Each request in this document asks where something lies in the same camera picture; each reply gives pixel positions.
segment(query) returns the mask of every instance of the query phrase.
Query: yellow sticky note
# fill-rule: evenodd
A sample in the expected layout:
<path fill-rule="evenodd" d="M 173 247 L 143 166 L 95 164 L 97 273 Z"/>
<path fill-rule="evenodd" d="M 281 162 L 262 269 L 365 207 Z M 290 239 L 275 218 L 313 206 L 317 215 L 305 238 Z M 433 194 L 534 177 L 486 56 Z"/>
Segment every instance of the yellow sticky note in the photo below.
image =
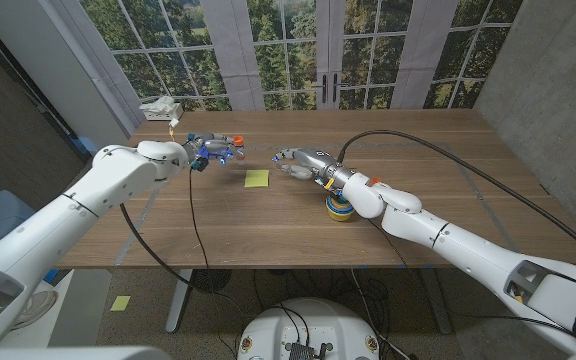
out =
<path fill-rule="evenodd" d="M 124 311 L 126 306 L 128 306 L 128 301 L 130 301 L 130 296 L 117 296 L 115 302 L 112 304 L 110 311 Z"/>
<path fill-rule="evenodd" d="M 248 170 L 244 187 L 267 187 L 268 170 Z"/>

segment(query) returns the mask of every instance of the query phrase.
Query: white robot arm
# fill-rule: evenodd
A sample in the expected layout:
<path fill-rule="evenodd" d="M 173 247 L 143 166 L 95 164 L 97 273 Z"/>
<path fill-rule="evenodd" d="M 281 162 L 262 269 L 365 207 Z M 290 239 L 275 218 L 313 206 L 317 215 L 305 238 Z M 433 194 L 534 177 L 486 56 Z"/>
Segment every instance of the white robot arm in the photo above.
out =
<path fill-rule="evenodd" d="M 353 172 L 329 154 L 287 149 L 274 161 L 295 159 L 300 165 L 278 167 L 299 179 L 315 179 L 342 195 L 365 218 L 382 213 L 382 228 L 399 238 L 432 249 L 492 291 L 520 317 L 561 328 L 527 323 L 568 354 L 576 354 L 576 266 L 501 248 L 422 208 L 413 194 Z"/>
<path fill-rule="evenodd" d="M 48 270 L 114 206 L 162 186 L 187 165 L 202 171 L 208 159 L 243 158 L 241 137 L 188 138 L 102 149 L 81 180 L 0 240 L 0 340 Z"/>

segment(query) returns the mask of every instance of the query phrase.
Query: black cable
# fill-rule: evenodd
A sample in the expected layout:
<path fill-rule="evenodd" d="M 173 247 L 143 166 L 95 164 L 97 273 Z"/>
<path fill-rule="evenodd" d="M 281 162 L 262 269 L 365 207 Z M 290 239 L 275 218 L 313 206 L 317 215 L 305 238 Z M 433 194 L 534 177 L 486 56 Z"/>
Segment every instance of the black cable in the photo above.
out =
<path fill-rule="evenodd" d="M 177 273 L 173 268 L 171 268 L 168 264 L 166 264 L 163 260 L 161 260 L 161 258 L 159 257 L 159 255 L 157 255 L 151 248 L 150 246 L 148 246 L 148 244 L 146 244 L 146 242 L 144 241 L 144 239 L 141 237 L 141 234 L 139 234 L 139 231 L 137 231 L 137 229 L 135 228 L 135 225 L 133 224 L 132 220 L 130 220 L 130 215 L 128 214 L 128 211 L 126 210 L 126 206 L 122 203 L 119 204 L 119 207 L 121 208 L 121 212 L 124 215 L 124 219 L 126 219 L 126 223 L 128 224 L 128 227 L 130 228 L 130 230 L 132 231 L 132 234 L 135 236 L 135 238 L 137 239 L 137 241 L 141 244 L 141 246 L 144 247 L 144 249 L 146 250 L 146 252 L 148 252 L 148 254 L 150 254 L 150 256 L 152 256 L 153 259 L 155 259 L 155 261 L 157 261 L 157 263 L 159 263 L 159 265 L 161 265 L 162 268 L 164 268 L 164 270 L 166 270 L 167 272 L 169 272 L 172 276 L 174 276 L 175 278 L 177 278 L 177 280 L 181 281 L 182 283 L 188 285 L 188 287 L 190 288 L 195 288 L 195 284 L 193 284 L 192 282 L 190 282 L 189 280 L 185 279 L 184 277 L 182 277 L 181 275 L 179 275 L 179 273 Z M 235 300 L 233 300 L 230 296 L 225 295 L 225 294 L 220 294 L 220 293 L 215 293 L 215 295 L 217 296 L 221 296 L 223 298 L 225 298 L 226 300 L 230 301 L 232 304 L 234 304 L 237 307 L 237 310 L 239 310 L 239 313 L 241 314 L 241 316 L 244 316 L 244 313 L 241 311 L 241 309 L 239 308 L 239 305 L 237 305 L 237 303 L 235 302 Z"/>
<path fill-rule="evenodd" d="M 137 239 L 137 241 L 139 241 L 139 243 L 141 244 L 141 246 L 144 247 L 144 249 L 146 250 L 146 252 L 148 252 L 148 254 L 150 254 L 150 256 L 152 256 L 153 259 L 155 259 L 155 261 L 157 261 L 157 263 L 159 263 L 159 265 L 161 265 L 162 268 L 164 268 L 166 271 L 168 271 L 170 274 L 172 274 L 175 278 L 177 278 L 177 280 L 183 282 L 184 284 L 188 285 L 188 287 L 190 288 L 195 288 L 195 285 L 193 283 L 191 283 L 190 281 L 186 280 L 184 277 L 182 277 L 181 275 L 179 275 L 175 270 L 173 270 L 168 264 L 166 264 L 163 260 L 161 260 L 161 258 L 150 248 L 150 246 L 148 246 L 148 244 L 146 244 L 146 242 L 144 241 L 144 239 L 141 237 L 141 234 L 139 234 L 139 231 L 137 231 L 137 229 L 135 228 L 135 225 L 132 223 L 132 220 L 130 220 L 130 215 L 128 214 L 128 210 L 126 210 L 126 206 L 121 203 L 119 204 L 119 207 L 121 208 L 121 212 L 124 215 L 124 219 L 126 219 L 126 223 L 128 224 L 128 227 L 130 228 L 130 230 L 132 231 L 132 234 L 135 236 L 135 238 Z M 211 290 L 214 289 L 214 285 L 212 283 L 212 278 L 211 278 Z M 224 294 L 219 294 L 219 293 L 215 293 L 212 292 L 213 296 L 221 296 L 223 298 L 228 299 L 230 302 L 232 302 L 233 304 L 237 305 L 237 303 L 228 295 L 224 295 Z M 233 354 L 233 356 L 235 358 L 237 358 L 237 354 L 235 353 L 235 351 L 230 347 L 230 345 L 228 345 L 222 338 L 221 335 L 219 334 L 219 332 L 217 332 L 217 337 L 219 338 L 219 340 L 226 345 L 226 347 L 228 348 L 228 350 L 230 350 L 230 352 Z"/>
<path fill-rule="evenodd" d="M 292 276 L 292 278 L 295 280 L 295 282 L 297 284 L 299 284 L 299 286 L 306 291 L 306 293 L 308 293 L 308 294 L 312 293 L 312 291 L 310 291 L 310 289 L 308 289 L 308 287 L 304 286 L 304 284 L 302 284 L 301 281 L 299 281 L 299 279 L 297 278 L 295 273 L 292 272 L 292 270 L 288 270 L 288 272 L 290 273 L 290 276 Z"/>
<path fill-rule="evenodd" d="M 301 322 L 303 322 L 304 326 L 306 327 L 306 346 L 310 345 L 310 330 L 308 330 L 308 324 L 306 324 L 306 320 L 304 320 L 304 318 L 301 315 L 299 315 L 299 313 L 297 313 L 294 310 L 288 309 L 287 307 L 281 307 L 281 306 L 272 306 L 271 309 L 284 309 L 297 315 L 301 319 Z"/>
<path fill-rule="evenodd" d="M 288 272 L 284 273 L 284 291 L 286 292 L 286 299 L 290 298 L 290 289 L 288 287 Z"/>
<path fill-rule="evenodd" d="M 332 288 L 335 285 L 335 272 L 330 269 L 330 287 L 328 288 L 328 299 L 332 296 Z"/>
<path fill-rule="evenodd" d="M 257 302 L 259 303 L 259 309 L 264 311 L 264 303 L 261 302 L 261 296 L 259 296 L 259 290 L 257 289 L 257 269 L 252 271 L 252 284 L 255 288 L 255 295 L 257 296 Z"/>
<path fill-rule="evenodd" d="M 317 281 L 315 281 L 315 279 L 313 278 L 311 271 L 312 269 L 306 270 L 306 274 L 308 274 L 308 281 L 310 281 L 310 284 L 317 290 L 320 296 L 325 297 L 326 294 L 324 293 L 323 289 L 320 289 L 320 287 L 317 285 Z"/>
<path fill-rule="evenodd" d="M 192 225 L 195 228 L 195 235 L 197 235 L 197 241 L 199 241 L 199 247 L 201 247 L 201 253 L 204 255 L 204 260 L 206 262 L 206 269 L 208 272 L 208 279 L 210 280 L 210 293 L 212 294 L 212 299 L 215 303 L 215 308 L 217 309 L 217 317 L 219 317 L 219 327 L 221 327 L 221 311 L 219 310 L 219 304 L 217 304 L 217 299 L 215 298 L 215 282 L 212 278 L 212 273 L 210 271 L 210 265 L 208 265 L 208 256 L 206 255 L 206 249 L 204 248 L 204 243 L 201 241 L 201 237 L 199 236 L 199 230 L 197 229 L 197 221 L 195 220 L 195 207 L 192 201 L 192 167 L 188 172 L 188 193 L 190 197 L 190 213 L 192 215 Z M 221 341 L 227 348 L 230 350 L 232 355 L 237 358 L 237 352 L 233 350 L 230 345 L 228 345 L 222 338 L 219 329 L 217 329 L 217 337 L 219 341 Z"/>
<path fill-rule="evenodd" d="M 459 165 L 465 167 L 466 169 L 474 172 L 475 174 L 481 176 L 482 178 L 486 179 L 488 182 L 492 183 L 493 185 L 495 185 L 496 187 L 500 188 L 501 190 L 505 191 L 506 193 L 508 193 L 509 195 L 511 195 L 512 197 L 514 197 L 515 199 L 521 201 L 522 203 L 524 203 L 525 205 L 527 205 L 528 207 L 530 207 L 531 209 L 535 210 L 536 212 L 538 212 L 541 216 L 545 217 L 546 219 L 550 220 L 550 222 L 552 222 L 553 224 L 557 225 L 557 227 L 559 227 L 561 230 L 563 230 L 566 234 L 568 234 L 570 237 L 572 237 L 575 241 L 576 241 L 576 232 L 571 229 L 568 225 L 564 224 L 561 220 L 557 219 L 554 215 L 552 215 L 551 213 L 549 213 L 548 211 L 544 210 L 543 208 L 541 208 L 539 205 L 533 203 L 532 201 L 526 199 L 524 196 L 522 196 L 521 194 L 517 193 L 516 191 L 512 190 L 511 188 L 509 188 L 508 186 L 502 184 L 501 182 L 497 181 L 495 178 L 493 178 L 492 176 L 486 174 L 485 172 L 479 170 L 478 168 L 470 165 L 469 163 L 465 162 L 464 160 L 462 160 L 461 158 L 459 158 L 456 155 L 451 154 L 450 152 L 438 147 L 435 144 L 432 144 L 426 140 L 420 139 L 416 136 L 412 136 L 410 134 L 406 134 L 404 132 L 401 131 L 395 131 L 395 130 L 371 130 L 371 131 L 366 131 L 363 132 L 361 134 L 358 134 L 356 136 L 354 136 L 352 139 L 348 140 L 344 146 L 341 148 L 341 151 L 339 152 L 339 156 L 337 156 L 337 162 L 339 164 L 341 164 L 344 161 L 344 157 L 346 156 L 346 149 L 348 148 L 348 146 L 350 144 L 352 144 L 355 140 L 360 139 L 364 136 L 368 136 L 368 135 L 394 135 L 394 136 L 399 136 L 399 137 L 403 137 L 406 138 L 408 140 L 412 140 L 416 143 L 419 143 L 421 145 L 424 145 L 438 153 L 440 153 L 441 155 L 451 159 L 452 161 L 458 163 Z"/>
<path fill-rule="evenodd" d="M 379 330 L 377 329 L 377 327 L 375 326 L 372 316 L 370 315 L 370 309 L 368 308 L 368 302 L 366 301 L 366 296 L 361 288 L 361 286 L 359 285 L 359 280 L 357 280 L 357 276 L 355 275 L 355 270 L 354 269 L 350 269 L 350 274 L 352 275 L 353 278 L 353 283 L 354 285 L 357 287 L 357 290 L 359 290 L 359 294 L 361 295 L 361 298 L 364 302 L 364 306 L 366 308 L 366 313 L 368 314 L 368 321 L 370 323 L 370 327 L 372 328 L 372 330 L 375 332 L 375 334 L 377 335 L 378 339 L 381 339 L 383 341 L 385 341 L 390 347 L 392 347 L 396 352 L 398 352 L 400 355 L 402 355 L 404 358 L 410 360 L 408 358 L 408 356 L 406 356 L 406 354 L 399 348 L 397 348 L 395 345 L 393 345 L 392 343 L 390 343 L 388 341 L 388 339 L 383 336 L 383 334 L 381 334 L 381 332 L 379 332 Z"/>
<path fill-rule="evenodd" d="M 286 309 L 286 307 L 281 301 L 279 302 L 279 305 L 281 306 L 282 309 L 284 309 L 284 312 L 286 313 L 286 315 L 288 315 L 288 318 L 290 319 L 290 321 L 292 321 L 292 324 L 295 326 L 295 331 L 297 332 L 297 344 L 301 344 L 301 337 L 299 336 L 299 328 L 297 327 L 297 323 L 295 323 L 295 320 L 292 319 L 292 316 L 290 316 L 290 314 L 288 313 L 288 309 Z"/>
<path fill-rule="evenodd" d="M 417 277 L 416 274 L 414 274 L 412 272 L 412 270 L 410 269 L 408 264 L 406 264 L 406 260 L 404 260 L 403 256 L 399 252 L 399 249 L 397 249 L 397 247 L 390 241 L 390 237 L 388 236 L 388 233 L 386 233 L 382 228 L 377 226 L 377 224 L 373 223 L 372 220 L 368 219 L 368 221 L 372 224 L 372 226 L 374 226 L 377 230 L 379 230 L 384 235 L 384 237 L 388 241 L 388 244 L 390 244 L 390 246 L 393 248 L 393 250 L 395 250 L 395 253 L 397 253 L 399 260 L 401 260 L 402 264 L 404 264 L 404 267 L 406 268 L 406 270 L 410 271 L 410 274 L 417 280 L 419 287 L 423 290 L 423 292 L 426 295 L 426 297 L 428 298 L 428 300 L 430 300 L 433 304 L 435 304 L 439 308 L 443 309 L 444 311 L 451 313 L 451 314 L 454 314 L 454 315 L 458 315 L 458 316 L 462 316 L 462 317 L 475 318 L 475 319 L 505 319 L 505 320 L 518 320 L 518 321 L 531 322 L 531 323 L 535 323 L 538 325 L 551 327 L 551 328 L 559 330 L 565 334 L 568 334 L 572 337 L 575 337 L 575 335 L 572 333 L 572 331 L 570 331 L 564 327 L 561 327 L 559 325 L 554 325 L 554 324 L 551 324 L 551 323 L 548 323 L 545 321 L 537 320 L 537 319 L 525 318 L 525 317 L 520 317 L 520 316 L 506 316 L 506 315 L 472 315 L 472 314 L 464 314 L 464 313 L 460 313 L 460 312 L 448 309 L 447 306 L 443 306 L 443 304 L 440 304 L 439 302 L 435 301 L 435 299 L 433 299 L 432 296 L 428 293 L 428 291 L 426 290 L 424 285 L 421 283 L 421 280 L 419 280 L 419 277 Z"/>

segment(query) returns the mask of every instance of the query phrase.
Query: gray wall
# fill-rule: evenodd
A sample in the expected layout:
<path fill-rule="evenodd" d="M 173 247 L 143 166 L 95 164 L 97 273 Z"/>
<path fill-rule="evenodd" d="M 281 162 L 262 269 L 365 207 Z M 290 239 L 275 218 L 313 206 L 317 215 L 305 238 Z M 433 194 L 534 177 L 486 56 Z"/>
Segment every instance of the gray wall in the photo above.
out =
<path fill-rule="evenodd" d="M 38 0 L 0 0 L 0 38 L 89 150 L 126 141 Z"/>
<path fill-rule="evenodd" d="M 576 220 L 576 1 L 524 1 L 474 108 Z"/>

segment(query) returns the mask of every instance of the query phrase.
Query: silver robotic hand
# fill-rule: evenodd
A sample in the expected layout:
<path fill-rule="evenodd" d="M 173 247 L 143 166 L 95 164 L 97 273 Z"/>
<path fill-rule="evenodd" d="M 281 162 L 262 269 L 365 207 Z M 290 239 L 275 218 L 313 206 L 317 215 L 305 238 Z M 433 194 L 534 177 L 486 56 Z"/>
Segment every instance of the silver robotic hand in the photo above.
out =
<path fill-rule="evenodd" d="M 280 160 L 297 160 L 299 165 L 278 163 Z M 278 152 L 272 161 L 277 162 L 277 168 L 297 179 L 315 180 L 326 190 L 338 193 L 346 184 L 353 172 L 337 163 L 337 159 L 325 151 L 296 148 L 284 149 Z"/>

